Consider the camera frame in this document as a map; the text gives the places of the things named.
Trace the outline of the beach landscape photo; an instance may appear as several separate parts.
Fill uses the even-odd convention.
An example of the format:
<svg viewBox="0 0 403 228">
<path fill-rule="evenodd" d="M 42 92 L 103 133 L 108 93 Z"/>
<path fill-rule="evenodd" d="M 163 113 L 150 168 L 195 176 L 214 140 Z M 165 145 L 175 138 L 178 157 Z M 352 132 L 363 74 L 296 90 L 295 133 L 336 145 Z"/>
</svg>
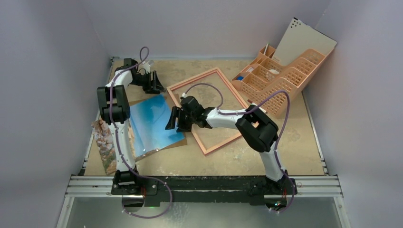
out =
<svg viewBox="0 0 403 228">
<path fill-rule="evenodd" d="M 136 162 L 165 149 L 187 145 L 186 136 L 173 130 L 165 130 L 174 103 L 163 95 L 129 103 L 129 145 Z M 108 125 L 99 118 L 92 123 L 94 142 L 104 171 L 112 175 L 116 171 L 116 156 L 112 133 Z"/>
</svg>

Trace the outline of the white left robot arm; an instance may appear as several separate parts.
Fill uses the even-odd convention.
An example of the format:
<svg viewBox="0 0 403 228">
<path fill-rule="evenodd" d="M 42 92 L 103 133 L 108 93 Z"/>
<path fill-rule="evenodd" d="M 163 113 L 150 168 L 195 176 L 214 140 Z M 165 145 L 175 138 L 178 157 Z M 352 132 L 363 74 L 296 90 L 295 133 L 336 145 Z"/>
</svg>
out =
<svg viewBox="0 0 403 228">
<path fill-rule="evenodd" d="M 156 195 L 157 178 L 138 173 L 129 141 L 130 105 L 126 88 L 135 81 L 143 85 L 147 80 L 136 76 L 139 63 L 125 58 L 121 67 L 115 70 L 113 79 L 96 90 L 101 119 L 106 123 L 111 136 L 116 157 L 116 171 L 113 177 L 113 195 Z"/>
</svg>

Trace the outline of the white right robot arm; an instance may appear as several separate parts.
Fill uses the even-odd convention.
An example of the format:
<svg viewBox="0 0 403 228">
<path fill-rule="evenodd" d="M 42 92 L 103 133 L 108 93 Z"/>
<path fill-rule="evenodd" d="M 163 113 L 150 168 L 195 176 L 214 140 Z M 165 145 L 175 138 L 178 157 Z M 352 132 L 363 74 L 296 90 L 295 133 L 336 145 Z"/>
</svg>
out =
<svg viewBox="0 0 403 228">
<path fill-rule="evenodd" d="M 278 126 L 257 106 L 237 111 L 204 108 L 193 96 L 181 98 L 180 106 L 172 108 L 166 130 L 190 132 L 200 128 L 228 128 L 238 130 L 249 147 L 259 152 L 265 169 L 267 188 L 272 193 L 297 192 L 294 180 L 282 167 L 277 151 L 280 140 Z"/>
</svg>

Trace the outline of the grey perforated board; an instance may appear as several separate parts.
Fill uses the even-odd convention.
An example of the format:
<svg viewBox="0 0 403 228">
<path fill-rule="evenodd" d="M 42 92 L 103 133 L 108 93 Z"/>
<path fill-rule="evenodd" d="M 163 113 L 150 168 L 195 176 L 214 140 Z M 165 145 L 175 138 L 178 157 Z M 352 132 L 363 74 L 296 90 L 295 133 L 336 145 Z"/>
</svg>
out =
<svg viewBox="0 0 403 228">
<path fill-rule="evenodd" d="M 286 66 L 308 49 L 322 55 L 329 54 L 337 42 L 297 18 L 293 18 L 285 31 L 272 59 Z"/>
</svg>

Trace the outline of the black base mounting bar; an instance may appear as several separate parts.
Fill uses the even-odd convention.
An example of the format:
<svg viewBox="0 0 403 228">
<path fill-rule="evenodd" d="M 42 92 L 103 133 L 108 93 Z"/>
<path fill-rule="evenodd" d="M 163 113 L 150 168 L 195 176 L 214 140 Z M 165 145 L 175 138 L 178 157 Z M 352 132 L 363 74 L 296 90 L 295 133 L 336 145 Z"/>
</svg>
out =
<svg viewBox="0 0 403 228">
<path fill-rule="evenodd" d="M 117 174 L 112 195 L 139 196 L 146 207 L 162 202 L 248 203 L 281 209 L 287 196 L 297 193 L 296 182 L 287 177 L 272 181 L 259 176 L 149 176 Z"/>
</svg>

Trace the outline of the aluminium rail frame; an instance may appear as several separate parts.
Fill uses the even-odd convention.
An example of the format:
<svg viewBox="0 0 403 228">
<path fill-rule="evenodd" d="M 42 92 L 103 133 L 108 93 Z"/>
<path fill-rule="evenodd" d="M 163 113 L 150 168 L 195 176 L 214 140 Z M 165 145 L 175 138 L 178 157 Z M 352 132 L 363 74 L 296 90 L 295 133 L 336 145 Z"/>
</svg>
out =
<svg viewBox="0 0 403 228">
<path fill-rule="evenodd" d="M 114 57 L 111 60 L 111 73 L 110 80 L 113 78 L 112 70 L 121 67 L 124 63 L 124 59 L 120 59 L 118 57 Z M 240 60 L 158 60 L 157 68 L 162 69 L 160 66 L 163 62 L 173 62 L 169 64 L 179 64 L 180 69 L 184 69 L 185 65 L 189 65 L 191 62 L 201 62 L 201 63 L 214 63 L 221 64 L 220 66 L 230 66 L 230 69 L 235 69 L 235 62 L 240 62 Z M 221 81 L 217 75 L 213 75 L 215 77 L 213 81 Z M 322 168 L 324 175 L 311 175 L 311 176 L 289 176 L 291 179 L 294 179 L 296 182 L 297 193 L 294 195 L 294 200 L 297 198 L 331 198 L 331 202 L 334 202 L 335 209 L 333 213 L 336 213 L 336 220 L 338 224 L 343 228 L 349 228 L 350 224 L 347 221 L 347 217 L 344 211 L 344 203 L 343 203 L 343 194 L 341 190 L 341 185 L 339 182 L 339 178 L 337 176 L 329 176 L 326 171 L 326 163 L 322 156 L 321 148 L 317 139 L 316 130 L 311 120 L 310 110 L 307 107 L 306 100 L 304 98 L 304 111 L 303 114 L 303 122 L 306 122 L 307 119 L 310 120 L 312 133 L 311 135 L 315 135 L 316 138 L 316 147 L 318 151 L 318 156 L 320 157 L 320 161 L 322 163 Z M 73 216 L 72 212 L 75 212 L 75 208 L 78 208 L 79 203 L 78 200 L 85 199 L 121 199 L 121 200 L 141 200 L 139 196 L 121 196 L 121 195 L 112 195 L 112 176 L 72 176 L 70 178 L 67 191 L 65 194 L 65 200 L 63 204 L 62 212 L 60 213 L 59 220 L 57 223 L 57 228 L 81 228 L 81 225 L 71 226 L 73 224 Z"/>
</svg>

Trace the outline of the white tape roll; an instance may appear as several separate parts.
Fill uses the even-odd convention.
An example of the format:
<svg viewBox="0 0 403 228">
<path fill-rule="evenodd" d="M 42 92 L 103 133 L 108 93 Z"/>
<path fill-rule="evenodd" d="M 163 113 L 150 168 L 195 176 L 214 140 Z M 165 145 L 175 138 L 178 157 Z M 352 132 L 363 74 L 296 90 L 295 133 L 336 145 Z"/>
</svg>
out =
<svg viewBox="0 0 403 228">
<path fill-rule="evenodd" d="M 269 72 L 270 72 L 271 74 L 274 74 L 274 75 L 278 75 L 278 74 L 279 74 L 279 72 L 278 72 L 277 70 L 275 70 L 275 69 L 270 69 Z"/>
</svg>

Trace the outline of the brown cardboard backing board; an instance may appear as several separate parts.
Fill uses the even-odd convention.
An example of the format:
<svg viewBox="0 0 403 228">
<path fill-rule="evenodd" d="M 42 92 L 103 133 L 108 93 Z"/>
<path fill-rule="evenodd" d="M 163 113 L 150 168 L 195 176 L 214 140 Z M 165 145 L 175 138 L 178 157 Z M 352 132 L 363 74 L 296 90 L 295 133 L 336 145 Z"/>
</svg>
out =
<svg viewBox="0 0 403 228">
<path fill-rule="evenodd" d="M 156 95 L 132 101 L 129 105 L 129 133 L 133 137 L 132 145 L 137 161 L 157 151 L 187 144 L 183 133 L 177 133 L 176 129 L 165 130 L 174 106 L 169 96 Z"/>
</svg>

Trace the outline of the pink picture frame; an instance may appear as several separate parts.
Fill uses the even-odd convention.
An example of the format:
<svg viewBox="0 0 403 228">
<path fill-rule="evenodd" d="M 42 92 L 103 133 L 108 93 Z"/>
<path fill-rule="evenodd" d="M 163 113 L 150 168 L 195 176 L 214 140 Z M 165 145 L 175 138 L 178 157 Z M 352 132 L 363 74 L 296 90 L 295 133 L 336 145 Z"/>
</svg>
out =
<svg viewBox="0 0 403 228">
<path fill-rule="evenodd" d="M 177 107 L 182 107 L 183 109 L 196 107 L 197 105 L 199 105 L 199 103 L 197 102 L 195 97 L 189 96 L 190 90 L 198 85 L 201 85 L 202 83 L 198 82 L 201 79 L 213 75 L 217 75 L 219 77 L 219 79 L 229 89 L 232 96 L 242 106 L 242 109 L 235 111 L 235 115 L 228 115 L 231 112 L 229 110 L 220 110 L 219 108 L 214 107 L 206 107 L 206 108 L 203 107 L 205 109 L 203 114 L 203 118 L 205 119 L 204 128 L 205 129 L 226 128 L 236 130 L 237 127 L 235 126 L 235 123 L 240 118 L 240 114 L 246 111 L 247 103 L 243 100 L 243 98 L 241 98 L 240 94 L 235 90 L 235 87 L 230 83 L 229 79 L 218 67 L 212 68 L 206 72 L 200 73 L 196 76 L 192 76 L 188 79 L 185 79 L 181 82 L 178 82 L 176 84 L 167 87 L 167 93 L 172 98 L 175 106 Z M 180 101 L 181 96 L 186 97 L 186 99 L 183 102 Z M 201 137 L 198 135 L 195 129 L 192 128 L 191 133 L 195 138 L 202 153 L 205 155 L 214 152 L 241 137 L 241 133 L 235 133 L 233 136 L 230 136 L 224 139 L 223 141 L 217 143 L 216 145 L 207 148 L 203 144 Z"/>
</svg>

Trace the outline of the orange plastic desk organizer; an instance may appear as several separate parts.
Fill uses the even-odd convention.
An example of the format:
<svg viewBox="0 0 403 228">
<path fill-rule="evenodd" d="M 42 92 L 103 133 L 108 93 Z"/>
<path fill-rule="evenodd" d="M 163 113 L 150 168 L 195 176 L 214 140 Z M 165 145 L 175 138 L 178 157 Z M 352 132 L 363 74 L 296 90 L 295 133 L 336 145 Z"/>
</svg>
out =
<svg viewBox="0 0 403 228">
<path fill-rule="evenodd" d="M 256 104 L 279 90 L 286 91 L 293 100 L 327 58 L 327 55 L 308 49 L 290 64 L 283 66 L 272 59 L 275 51 L 272 46 L 263 47 L 257 57 L 231 80 L 236 90 Z M 270 69 L 277 70 L 279 74 L 271 74 Z M 245 78 L 239 81 L 236 79 L 239 76 Z"/>
</svg>

